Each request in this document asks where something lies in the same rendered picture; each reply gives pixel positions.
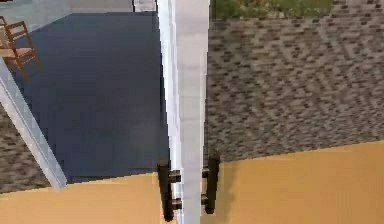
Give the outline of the brown wooden chair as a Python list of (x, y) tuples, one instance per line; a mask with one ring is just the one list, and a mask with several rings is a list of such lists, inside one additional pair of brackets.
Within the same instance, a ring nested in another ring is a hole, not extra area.
[[(0, 31), (4, 33), (4, 39), (0, 40), (0, 57), (4, 60), (7, 68), (13, 72), (11, 66), (16, 67), (27, 83), (30, 82), (25, 70), (25, 64), (34, 60), (40, 70), (43, 70), (36, 48), (33, 45), (28, 28), (24, 21), (8, 23), (4, 16), (0, 16)], [(27, 47), (18, 47), (15, 39), (25, 36)]]

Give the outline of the white room door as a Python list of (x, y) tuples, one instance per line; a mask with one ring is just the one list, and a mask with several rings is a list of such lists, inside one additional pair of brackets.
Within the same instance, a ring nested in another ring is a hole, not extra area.
[(209, 0), (157, 0), (177, 224), (200, 224)]

